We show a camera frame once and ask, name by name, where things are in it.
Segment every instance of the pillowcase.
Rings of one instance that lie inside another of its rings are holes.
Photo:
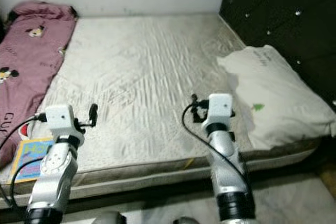
[[[255,149],[336,135],[336,114],[272,46],[218,58],[240,101]]]

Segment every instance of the bed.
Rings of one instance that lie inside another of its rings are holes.
[[[99,105],[97,126],[87,130],[78,151],[70,198],[209,177],[207,149],[183,130],[181,113],[193,93],[232,93],[217,57],[244,47],[216,14],[79,19],[38,109],[69,103],[86,119],[91,103]],[[251,171],[300,162],[319,146],[316,139],[256,150],[236,98],[234,110],[232,130]],[[191,116],[187,122],[201,134]],[[34,126],[34,137],[49,134],[45,125]],[[27,203],[32,186],[17,184],[19,204]],[[6,207],[3,201],[0,207]]]

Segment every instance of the tiled floor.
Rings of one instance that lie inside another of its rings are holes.
[[[336,223],[336,201],[314,174],[271,179],[254,183],[253,188],[260,223]],[[194,217],[201,224],[219,223],[211,191],[67,214],[64,223],[92,223],[106,210],[122,212],[128,224],[171,224],[180,216]]]

